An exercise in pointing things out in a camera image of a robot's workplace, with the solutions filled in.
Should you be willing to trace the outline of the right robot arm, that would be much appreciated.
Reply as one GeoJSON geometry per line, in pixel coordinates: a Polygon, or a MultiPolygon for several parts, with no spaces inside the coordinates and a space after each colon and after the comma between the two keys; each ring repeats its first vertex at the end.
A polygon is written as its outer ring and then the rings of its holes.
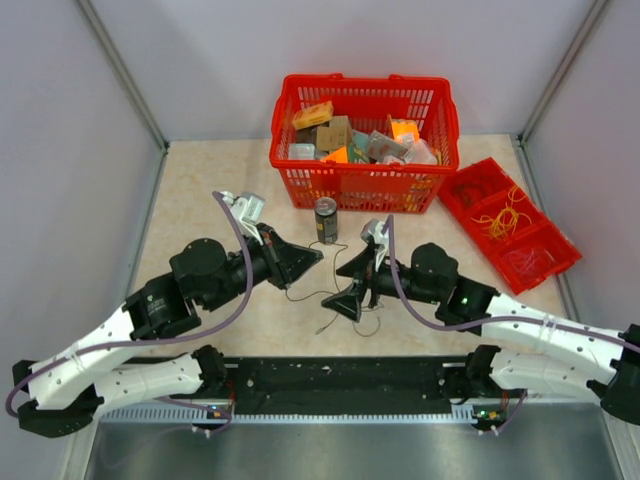
{"type": "Polygon", "coordinates": [[[364,299],[401,300],[423,325],[489,339],[472,352],[465,376],[473,393],[496,389],[580,398],[609,415],[639,422],[639,327],[625,330],[577,323],[525,304],[462,276],[443,248],[423,244],[409,265],[374,242],[337,270],[351,283],[322,306],[359,321],[364,299]]]}

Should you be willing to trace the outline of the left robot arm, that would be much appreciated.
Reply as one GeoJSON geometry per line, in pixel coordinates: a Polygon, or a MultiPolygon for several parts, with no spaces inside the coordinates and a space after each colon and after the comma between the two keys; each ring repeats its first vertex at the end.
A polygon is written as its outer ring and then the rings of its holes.
{"type": "Polygon", "coordinates": [[[173,256],[170,272],[148,281],[106,321],[66,351],[12,368],[14,387],[29,401],[15,412],[21,429],[45,438],[75,433],[106,413],[162,397],[213,398],[228,385],[222,354],[205,345],[151,364],[131,364],[147,348],[184,337],[213,312],[268,282],[288,289],[323,254],[283,240],[260,223],[245,249],[228,253],[201,238],[173,256]]]}

